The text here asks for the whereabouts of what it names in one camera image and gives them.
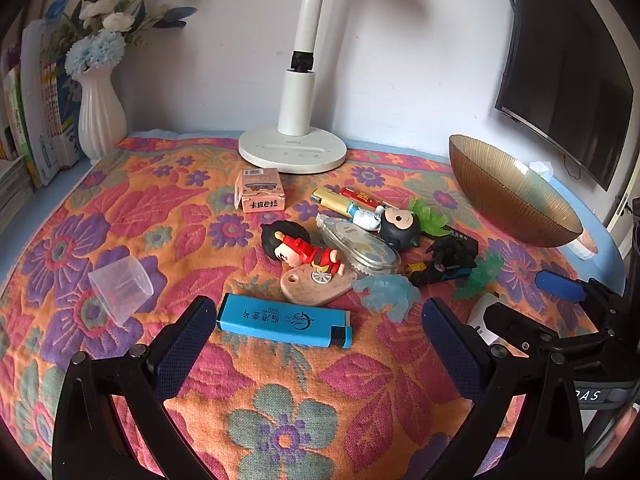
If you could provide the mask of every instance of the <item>translucent blue toy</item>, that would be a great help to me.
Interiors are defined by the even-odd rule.
[[[386,274],[383,276],[367,276],[354,280],[353,290],[362,292],[369,289],[369,295],[361,298],[362,304],[374,312],[380,312],[391,305],[386,316],[394,323],[401,323],[412,304],[420,301],[420,291],[415,288],[406,276]]]

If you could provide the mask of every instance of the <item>green plastic toy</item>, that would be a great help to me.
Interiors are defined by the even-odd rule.
[[[447,224],[449,218],[447,216],[439,216],[431,208],[426,205],[426,202],[419,198],[409,199],[409,210],[413,211],[420,219],[420,229],[423,233],[431,236],[446,236],[449,234],[442,227]]]

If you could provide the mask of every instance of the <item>blue lighter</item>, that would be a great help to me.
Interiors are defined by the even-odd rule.
[[[327,348],[351,346],[350,312],[226,293],[218,310],[226,332]]]

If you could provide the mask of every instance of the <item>lamp base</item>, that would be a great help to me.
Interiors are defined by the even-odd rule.
[[[318,128],[301,137],[281,134],[275,126],[255,128],[240,136],[244,160],[259,168],[277,168],[281,173],[322,173],[344,162],[347,147],[342,139]]]

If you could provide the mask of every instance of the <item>screw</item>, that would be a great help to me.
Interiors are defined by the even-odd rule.
[[[131,357],[140,357],[146,352],[146,345],[143,344],[135,344],[131,348],[129,348],[129,355]]]
[[[76,352],[71,357],[71,362],[75,365],[79,365],[85,359],[86,359],[86,354],[84,352]]]
[[[562,363],[564,363],[564,356],[562,354],[559,354],[558,352],[552,352],[551,360],[557,365],[561,365]]]
[[[508,350],[502,345],[491,345],[489,347],[491,355],[497,358],[507,357]]]

